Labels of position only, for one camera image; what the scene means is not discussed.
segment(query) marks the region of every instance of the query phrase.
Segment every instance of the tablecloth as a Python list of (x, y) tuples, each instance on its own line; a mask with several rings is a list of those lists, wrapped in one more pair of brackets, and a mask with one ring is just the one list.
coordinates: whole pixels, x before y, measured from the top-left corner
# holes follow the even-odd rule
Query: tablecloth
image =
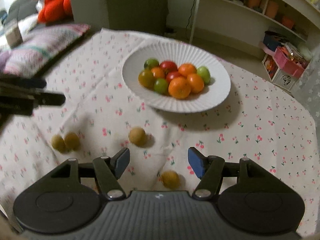
[[(187, 149), (218, 155), (228, 162), (248, 157), (304, 199), (306, 212), (298, 232), (315, 231), (320, 164), (315, 123), (300, 103), (273, 84), (218, 58), (228, 71), (231, 91), (218, 107), (196, 114), (175, 114), (148, 107), (130, 94), (121, 78), (125, 58), (140, 46), (178, 42), (134, 33), (102, 30), (47, 74), (47, 88), (65, 93), (62, 108), (41, 107), (31, 118), (15, 117), (0, 138), (0, 204), (8, 214), (14, 198), (57, 164), (75, 157), (90, 162), (129, 147), (131, 161), (119, 183), (131, 190), (165, 190), (159, 174), (175, 170), (180, 189), (199, 183), (188, 164)], [(148, 133), (145, 148), (128, 140), (131, 127)], [(52, 135), (73, 131), (77, 152), (61, 154)], [(224, 179), (222, 190), (235, 183)]]

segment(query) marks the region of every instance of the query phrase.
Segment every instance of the small round fruit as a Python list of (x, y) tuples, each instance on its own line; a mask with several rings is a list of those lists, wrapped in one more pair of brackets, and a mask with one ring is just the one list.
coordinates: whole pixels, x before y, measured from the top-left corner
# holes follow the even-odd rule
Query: small round fruit
[(148, 70), (158, 66), (159, 66), (159, 61), (156, 58), (147, 59), (143, 65), (144, 69), (148, 69)]
[(165, 78), (164, 71), (160, 67), (154, 67), (151, 72), (155, 78)]
[(197, 69), (195, 66), (193, 66), (190, 63), (185, 63), (182, 64), (179, 68), (178, 68), (179, 73), (184, 76), (187, 77), (190, 74), (196, 74), (197, 73)]
[(175, 190), (180, 186), (179, 175), (175, 171), (165, 171), (160, 176), (163, 186)]
[(129, 132), (129, 141), (138, 147), (144, 146), (147, 141), (145, 130), (141, 127), (133, 127)]
[(155, 78), (151, 70), (145, 69), (141, 71), (141, 73), (139, 74), (138, 81), (140, 85), (142, 85), (143, 87), (152, 89), (153, 83), (155, 82)]
[(66, 150), (66, 145), (64, 143), (64, 140), (59, 134), (55, 134), (54, 136), (52, 136), (51, 145), (53, 149), (61, 153)]
[(169, 94), (176, 99), (185, 99), (191, 92), (191, 87), (184, 77), (172, 79), (169, 84)]
[(168, 92), (169, 84), (164, 78), (158, 78), (153, 85), (153, 90), (161, 95), (165, 95)]
[(165, 75), (167, 75), (170, 72), (178, 71), (177, 64), (175, 64), (173, 61), (170, 61), (170, 60), (161, 62), (160, 68), (164, 70)]
[(203, 79), (205, 85), (209, 84), (211, 76), (209, 70), (205, 66), (198, 68), (197, 74)]
[(175, 79), (177, 77), (181, 77), (181, 74), (178, 71), (175, 72), (170, 72), (168, 75), (165, 77), (165, 80), (167, 81), (168, 84), (172, 81), (172, 79)]
[(204, 82), (202, 78), (197, 74), (190, 74), (187, 76), (187, 81), (191, 87), (191, 92), (197, 94), (204, 88)]
[(68, 150), (77, 150), (80, 146), (80, 139), (74, 132), (69, 132), (64, 137), (64, 143)]

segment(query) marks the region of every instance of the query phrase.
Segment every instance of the pink basket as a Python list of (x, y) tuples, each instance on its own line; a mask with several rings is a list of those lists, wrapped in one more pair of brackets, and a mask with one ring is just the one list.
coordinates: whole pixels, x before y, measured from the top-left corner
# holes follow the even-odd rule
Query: pink basket
[(299, 78), (302, 73), (304, 72), (304, 68), (295, 64), (291, 60), (289, 60), (286, 55), (280, 50), (280, 47), (276, 49), (276, 54), (274, 55), (274, 60), (279, 65), (279, 68), (281, 68), (286, 73)]

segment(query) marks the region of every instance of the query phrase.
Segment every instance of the white plate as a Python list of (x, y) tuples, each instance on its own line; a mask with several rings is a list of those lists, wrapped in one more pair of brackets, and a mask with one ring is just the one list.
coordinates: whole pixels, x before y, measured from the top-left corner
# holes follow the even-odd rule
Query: white plate
[[(191, 63), (196, 68), (206, 66), (211, 74), (211, 82), (200, 94), (190, 94), (184, 100), (157, 94), (138, 82), (139, 73), (148, 58), (156, 58), (160, 63), (172, 60), (178, 67), (183, 63)], [(228, 72), (214, 55), (182, 42), (151, 44), (137, 49), (124, 62), (122, 78), (131, 93), (147, 105), (176, 113), (202, 112), (216, 107), (226, 99), (231, 87)]]

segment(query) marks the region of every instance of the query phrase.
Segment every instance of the curtain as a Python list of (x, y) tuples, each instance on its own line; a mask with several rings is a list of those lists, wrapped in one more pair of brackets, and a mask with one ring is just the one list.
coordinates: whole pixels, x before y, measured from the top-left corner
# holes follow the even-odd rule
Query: curtain
[(292, 96), (311, 114), (316, 123), (318, 146), (320, 145), (320, 45), (299, 80), (291, 90)]

